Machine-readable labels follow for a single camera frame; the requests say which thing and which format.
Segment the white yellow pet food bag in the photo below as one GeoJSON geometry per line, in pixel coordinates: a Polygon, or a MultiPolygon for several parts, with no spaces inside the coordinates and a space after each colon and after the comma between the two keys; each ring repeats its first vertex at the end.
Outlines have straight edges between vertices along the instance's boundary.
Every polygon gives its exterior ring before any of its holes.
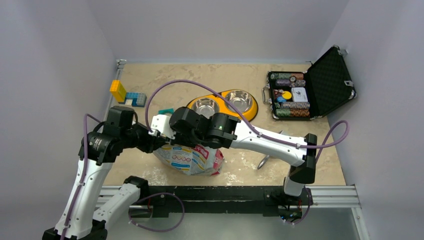
{"type": "Polygon", "coordinates": [[[164,145],[155,150],[153,155],[163,164],[188,176],[213,176],[220,173],[225,161],[219,149],[196,145],[164,145]]]}

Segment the metal food scoop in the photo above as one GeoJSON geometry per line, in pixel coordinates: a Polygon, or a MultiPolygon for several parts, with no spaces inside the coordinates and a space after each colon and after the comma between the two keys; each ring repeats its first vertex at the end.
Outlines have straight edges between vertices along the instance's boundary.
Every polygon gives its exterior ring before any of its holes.
{"type": "Polygon", "coordinates": [[[259,162],[259,164],[257,165],[257,167],[256,167],[256,169],[257,170],[260,170],[266,163],[267,163],[267,161],[270,159],[270,155],[266,155],[260,162],[259,162]]]}

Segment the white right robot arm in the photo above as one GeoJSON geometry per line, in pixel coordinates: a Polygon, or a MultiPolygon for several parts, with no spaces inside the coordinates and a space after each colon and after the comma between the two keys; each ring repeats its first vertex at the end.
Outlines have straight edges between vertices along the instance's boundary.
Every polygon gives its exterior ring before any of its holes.
{"type": "Polygon", "coordinates": [[[316,176],[318,137],[283,135],[256,128],[236,116],[215,113],[206,118],[187,107],[178,108],[166,124],[177,143],[189,147],[202,145],[211,149],[242,149],[280,159],[290,165],[280,196],[288,204],[300,198],[305,185],[316,176]]]}

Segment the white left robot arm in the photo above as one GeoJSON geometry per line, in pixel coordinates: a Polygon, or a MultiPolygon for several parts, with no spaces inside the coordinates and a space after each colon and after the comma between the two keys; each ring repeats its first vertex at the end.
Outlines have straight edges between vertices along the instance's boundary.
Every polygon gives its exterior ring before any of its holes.
{"type": "Polygon", "coordinates": [[[148,128],[138,122],[134,109],[113,106],[105,121],[93,131],[84,130],[77,173],[66,207],[59,221],[42,236],[44,240],[105,240],[123,208],[130,204],[142,205],[149,199],[148,182],[130,176],[123,190],[95,211],[100,191],[113,164],[125,149],[137,148],[152,153],[166,143],[158,133],[151,135],[148,128]]]}

